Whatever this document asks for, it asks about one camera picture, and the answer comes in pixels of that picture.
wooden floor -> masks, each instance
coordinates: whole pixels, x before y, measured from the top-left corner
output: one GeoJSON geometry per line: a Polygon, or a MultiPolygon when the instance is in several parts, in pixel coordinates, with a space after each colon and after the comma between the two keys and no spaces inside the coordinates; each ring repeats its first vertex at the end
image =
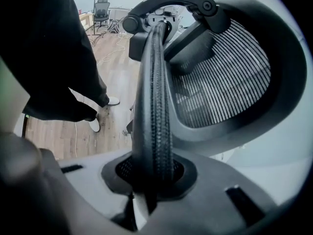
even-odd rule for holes
{"type": "Polygon", "coordinates": [[[39,148],[51,150],[57,159],[69,159],[131,148],[130,135],[125,137],[122,130],[130,121],[129,108],[134,103],[139,62],[128,57],[129,40],[122,39],[119,44],[125,46],[124,51],[116,51],[108,56],[110,60],[101,62],[112,51],[122,49],[116,43],[120,40],[117,34],[107,33],[99,39],[93,52],[98,63],[98,70],[108,87],[108,95],[120,99],[116,106],[99,107],[96,103],[73,91],[77,100],[83,101],[94,108],[99,114],[100,131],[95,133],[88,122],[77,125],[77,142],[75,149],[76,129],[74,122],[41,121],[30,117],[26,127],[26,138],[39,148]]]}

white sneaker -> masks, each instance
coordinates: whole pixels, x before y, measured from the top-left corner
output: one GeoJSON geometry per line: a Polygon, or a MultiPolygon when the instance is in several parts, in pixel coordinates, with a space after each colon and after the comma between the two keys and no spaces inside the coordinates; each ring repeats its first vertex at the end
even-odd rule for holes
{"type": "Polygon", "coordinates": [[[98,121],[97,118],[94,121],[88,121],[88,122],[89,122],[89,125],[90,125],[91,129],[94,132],[100,131],[100,125],[99,125],[99,121],[98,121]]]}
{"type": "Polygon", "coordinates": [[[109,96],[109,99],[110,99],[110,101],[109,101],[108,105],[117,105],[117,104],[119,104],[119,99],[117,97],[109,96]]]}

black plastic frame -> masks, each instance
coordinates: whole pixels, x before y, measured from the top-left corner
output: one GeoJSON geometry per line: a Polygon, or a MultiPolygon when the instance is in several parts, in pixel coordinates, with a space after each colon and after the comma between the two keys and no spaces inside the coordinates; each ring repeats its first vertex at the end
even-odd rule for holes
{"type": "Polygon", "coordinates": [[[173,145],[209,155],[251,141],[286,118],[302,96],[307,75],[306,60],[298,39],[272,10],[256,0],[215,1],[259,42],[269,60],[271,81],[260,100],[242,113],[208,127],[189,128],[180,122],[176,114],[168,65],[173,145]]]}

black office chair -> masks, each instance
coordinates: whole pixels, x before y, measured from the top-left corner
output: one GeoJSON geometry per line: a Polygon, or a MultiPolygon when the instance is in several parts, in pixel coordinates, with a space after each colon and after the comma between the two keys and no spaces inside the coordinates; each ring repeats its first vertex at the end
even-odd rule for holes
{"type": "Polygon", "coordinates": [[[100,22],[100,25],[97,28],[97,31],[99,30],[100,27],[105,25],[105,24],[102,25],[101,22],[109,21],[109,15],[110,15],[110,12],[108,11],[109,6],[110,6],[110,3],[108,2],[108,0],[98,0],[98,2],[94,4],[93,25],[95,25],[96,22],[100,22]]]}

black pants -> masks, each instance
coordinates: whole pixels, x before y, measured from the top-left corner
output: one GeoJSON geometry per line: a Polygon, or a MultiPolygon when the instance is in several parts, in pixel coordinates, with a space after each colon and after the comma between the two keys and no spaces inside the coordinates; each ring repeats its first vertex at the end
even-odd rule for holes
{"type": "Polygon", "coordinates": [[[20,3],[10,5],[23,24],[2,35],[0,55],[30,94],[24,113],[42,120],[94,120],[96,111],[69,89],[101,107],[109,102],[74,1],[23,1],[22,11],[20,3]]]}

